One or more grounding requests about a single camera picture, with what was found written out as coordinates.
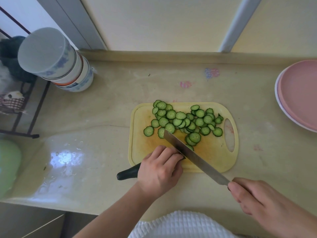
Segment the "stack of bowls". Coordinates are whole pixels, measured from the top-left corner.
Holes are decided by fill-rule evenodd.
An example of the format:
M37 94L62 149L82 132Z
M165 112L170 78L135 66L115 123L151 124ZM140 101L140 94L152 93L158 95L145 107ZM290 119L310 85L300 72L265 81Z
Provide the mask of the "stack of bowls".
M93 82L87 59L55 28L41 28L28 35L19 48L18 61L25 71L65 91L80 92Z
M317 60L284 69L275 82L275 97L284 114L297 125L317 133Z

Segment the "knife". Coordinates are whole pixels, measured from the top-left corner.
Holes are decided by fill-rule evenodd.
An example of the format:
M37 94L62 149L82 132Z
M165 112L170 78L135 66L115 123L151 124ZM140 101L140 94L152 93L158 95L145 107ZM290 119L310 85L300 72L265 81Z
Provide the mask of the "knife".
M219 173L215 168L208 164L205 160L200 158L194 151L188 148L183 142L178 138L168 132L166 129L164 131L164 139L166 139L170 144L172 144L180 153L182 153L187 159L189 159L194 165L204 171L209 177L216 181L220 185L229 184L229 180Z

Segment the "countertop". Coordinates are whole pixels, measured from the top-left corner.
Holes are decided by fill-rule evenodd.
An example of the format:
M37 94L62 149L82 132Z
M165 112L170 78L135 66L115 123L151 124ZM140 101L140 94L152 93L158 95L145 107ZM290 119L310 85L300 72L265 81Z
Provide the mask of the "countertop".
M23 162L4 202L98 215L135 183L116 179L130 167L133 108L156 99L212 101L228 108L239 133L236 164L224 175L265 180L317 215L317 134L289 120L275 100L275 80L287 65L90 63L97 74L86 91L50 87L34 127L39 139L14 138ZM207 79L205 68L220 75ZM202 173L184 173L142 219L175 210L202 212L232 232L266 235L227 187Z

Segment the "yellow cutting board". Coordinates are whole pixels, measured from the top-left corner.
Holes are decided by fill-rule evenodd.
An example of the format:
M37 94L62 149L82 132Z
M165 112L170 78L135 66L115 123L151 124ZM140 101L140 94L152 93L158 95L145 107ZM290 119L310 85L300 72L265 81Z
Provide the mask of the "yellow cutting board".
M232 168L236 162L239 148L239 138L236 124L232 115L223 105L214 102L191 102L191 103L170 103L173 109L178 112L182 111L185 114L190 113L190 107L198 104L201 109L206 110L212 108L214 115L217 117L218 112L224 117L223 122L218 127L224 130L224 121L230 120L235 137L235 148L233 152L230 152L227 148L224 134L221 137L216 137L212 133L207 136L201 137L201 141L194 146L194 151L205 161L207 161L212 167L219 172L225 172ZM143 130L151 125L151 120L155 119L152 114L153 104L142 103L135 107L131 114L130 124L130 137L129 137L129 162L132 166L140 163L142 159L149 153L151 153L158 145L165 145L170 147L165 139L158 137L158 129L154 129L154 134L150 137L146 137ZM175 130L174 135L185 143L185 133L180 130ZM182 161L182 167L184 172L202 172L196 165L194 165L188 159Z

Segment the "hand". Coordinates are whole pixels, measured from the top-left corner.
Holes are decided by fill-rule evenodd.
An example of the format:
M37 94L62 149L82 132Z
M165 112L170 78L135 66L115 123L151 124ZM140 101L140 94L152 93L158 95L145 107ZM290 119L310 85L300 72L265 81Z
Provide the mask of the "hand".
M266 182L234 178L228 188L242 211L271 234L281 238L317 237L317 217Z
M179 162L182 158L183 155L174 147L157 146L142 160L136 185L149 198L156 200L177 184L183 173Z

